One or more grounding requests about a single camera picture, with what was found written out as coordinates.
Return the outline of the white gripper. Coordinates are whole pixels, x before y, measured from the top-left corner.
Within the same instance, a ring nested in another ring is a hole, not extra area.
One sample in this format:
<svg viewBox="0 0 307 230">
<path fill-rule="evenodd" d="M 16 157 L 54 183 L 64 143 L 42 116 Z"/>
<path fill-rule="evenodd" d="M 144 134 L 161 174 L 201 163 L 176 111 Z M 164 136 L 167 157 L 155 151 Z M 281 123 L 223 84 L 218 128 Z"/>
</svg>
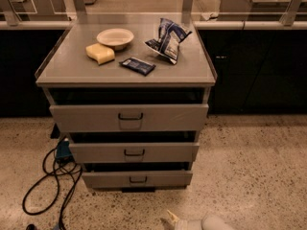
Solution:
<svg viewBox="0 0 307 230">
<path fill-rule="evenodd" d="M 170 210 L 168 210 L 167 213 L 170 219 L 160 219 L 163 230 L 202 230 L 201 221 L 199 219 L 180 219 Z"/>
</svg>

